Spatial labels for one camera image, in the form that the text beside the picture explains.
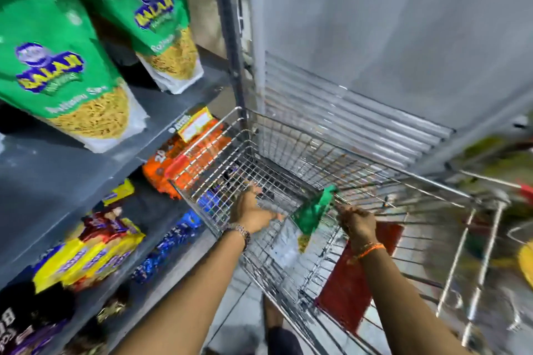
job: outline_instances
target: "forearm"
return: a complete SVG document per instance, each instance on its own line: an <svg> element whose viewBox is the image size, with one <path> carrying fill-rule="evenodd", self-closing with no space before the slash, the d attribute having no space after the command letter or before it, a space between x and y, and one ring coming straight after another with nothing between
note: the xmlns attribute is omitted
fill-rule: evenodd
<svg viewBox="0 0 533 355"><path fill-rule="evenodd" d="M225 233L115 353L197 355L243 248L239 232Z"/></svg>
<svg viewBox="0 0 533 355"><path fill-rule="evenodd" d="M469 353L436 318L385 250L371 251L360 261L394 355Z"/></svg>

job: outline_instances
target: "hand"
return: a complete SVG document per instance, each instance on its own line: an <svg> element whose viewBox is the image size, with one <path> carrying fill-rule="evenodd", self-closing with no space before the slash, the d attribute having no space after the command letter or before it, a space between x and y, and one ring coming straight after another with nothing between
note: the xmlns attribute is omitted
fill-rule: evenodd
<svg viewBox="0 0 533 355"><path fill-rule="evenodd" d="M257 206L256 195L261 192L261 187L250 183L231 206L230 223L238 223L252 234L267 227L274 218L283 220L283 215L280 213L260 209Z"/></svg>
<svg viewBox="0 0 533 355"><path fill-rule="evenodd" d="M374 215L353 205L339 205L337 211L337 220L350 237L354 253L359 253L366 244L378 243Z"/></svg>

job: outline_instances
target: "tile grout line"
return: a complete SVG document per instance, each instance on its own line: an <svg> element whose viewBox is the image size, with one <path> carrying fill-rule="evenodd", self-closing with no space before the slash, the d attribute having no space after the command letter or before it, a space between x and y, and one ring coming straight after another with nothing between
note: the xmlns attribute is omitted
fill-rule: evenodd
<svg viewBox="0 0 533 355"><path fill-rule="evenodd" d="M213 334L213 336L211 337L211 339L209 340L209 342L207 343L206 347L208 348L209 347L209 344L211 344L211 341L213 340L213 338L215 338L217 336L217 333L218 331L222 328L222 326L224 325L224 323L226 322L226 320L228 319L228 317L230 317L230 314L231 312L233 312L235 306L239 303L239 301L241 300L241 298L244 296L244 293L246 293L246 291L248 290L248 288L250 287L250 285L252 284L252 282L249 282L248 285L246 286L246 288L243 290L243 292L240 294L239 298L237 299L237 301L235 302L235 304L231 307L231 310L228 312L228 314L226 315L226 317L224 317L224 320L222 321L222 323L220 323L220 325L218 326L217 328L217 331L215 331L215 334Z"/></svg>

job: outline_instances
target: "person's left hand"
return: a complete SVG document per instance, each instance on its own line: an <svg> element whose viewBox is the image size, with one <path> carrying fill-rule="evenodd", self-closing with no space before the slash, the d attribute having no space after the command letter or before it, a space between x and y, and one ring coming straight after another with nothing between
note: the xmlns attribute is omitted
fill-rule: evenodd
<svg viewBox="0 0 533 355"><path fill-rule="evenodd" d="M256 195L261 191L261 187L254 183L248 185L231 206L230 223L238 223L252 234L267 227L274 218L283 220L282 214L257 206Z"/></svg>

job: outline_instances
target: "shelf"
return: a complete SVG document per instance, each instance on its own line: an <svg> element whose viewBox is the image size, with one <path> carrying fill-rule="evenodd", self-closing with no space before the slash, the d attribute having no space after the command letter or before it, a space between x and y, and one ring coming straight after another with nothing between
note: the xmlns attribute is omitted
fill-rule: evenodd
<svg viewBox="0 0 533 355"><path fill-rule="evenodd" d="M76 312L65 328L44 347L41 355L56 355L87 321L96 315L105 301L127 280L133 270L156 246L177 220L189 210L184 201L174 201L157 192L147 181L132 177L135 194L124 200L124 216L131 219L146 237L122 266L97 287L80 292L76 296Z"/></svg>
<svg viewBox="0 0 533 355"><path fill-rule="evenodd" d="M130 283L130 304L126 311L105 322L108 332L108 352L111 352L130 330L190 271L215 243L209 230L188 246L173 251L163 268L147 283Z"/></svg>
<svg viewBox="0 0 533 355"><path fill-rule="evenodd" d="M6 136L0 153L0 288L55 242L169 138L167 129L185 111L209 103L229 84L227 61L200 51L205 74L181 95L135 85L150 118L147 128L104 154L38 123Z"/></svg>

